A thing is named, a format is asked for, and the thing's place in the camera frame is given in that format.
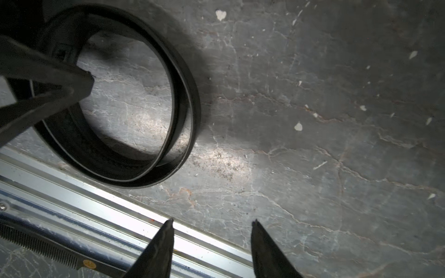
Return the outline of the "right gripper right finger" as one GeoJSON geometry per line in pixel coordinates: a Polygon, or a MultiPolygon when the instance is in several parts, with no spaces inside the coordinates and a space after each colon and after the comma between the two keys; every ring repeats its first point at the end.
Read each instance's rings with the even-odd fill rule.
{"type": "Polygon", "coordinates": [[[257,278],[302,278],[258,220],[252,222],[251,255],[257,278]]]}

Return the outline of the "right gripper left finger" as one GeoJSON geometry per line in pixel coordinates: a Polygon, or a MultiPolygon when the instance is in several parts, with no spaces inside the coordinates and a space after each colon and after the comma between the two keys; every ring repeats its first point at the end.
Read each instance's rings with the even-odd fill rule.
{"type": "Polygon", "coordinates": [[[168,219],[124,278],[169,278],[175,242],[174,220],[168,219]]]}

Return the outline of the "black comb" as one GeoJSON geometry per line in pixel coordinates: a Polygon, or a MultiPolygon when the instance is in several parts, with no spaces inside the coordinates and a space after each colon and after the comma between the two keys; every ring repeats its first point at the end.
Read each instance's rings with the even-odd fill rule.
{"type": "Polygon", "coordinates": [[[88,268],[112,278],[121,278],[125,274],[125,271],[119,267],[84,255],[61,242],[52,240],[32,229],[22,228],[12,222],[1,222],[1,238],[76,270],[88,268]]]}

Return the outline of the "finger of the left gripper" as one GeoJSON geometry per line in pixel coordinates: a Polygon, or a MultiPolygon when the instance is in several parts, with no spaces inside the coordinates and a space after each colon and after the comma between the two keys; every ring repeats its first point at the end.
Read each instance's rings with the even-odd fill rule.
{"type": "Polygon", "coordinates": [[[74,100],[74,90],[62,88],[1,107],[1,146],[39,121],[72,105],[74,100]]]}
{"type": "Polygon", "coordinates": [[[89,72],[4,35],[1,36],[1,75],[57,86],[38,95],[52,101],[80,101],[90,95],[95,81],[89,72]]]}

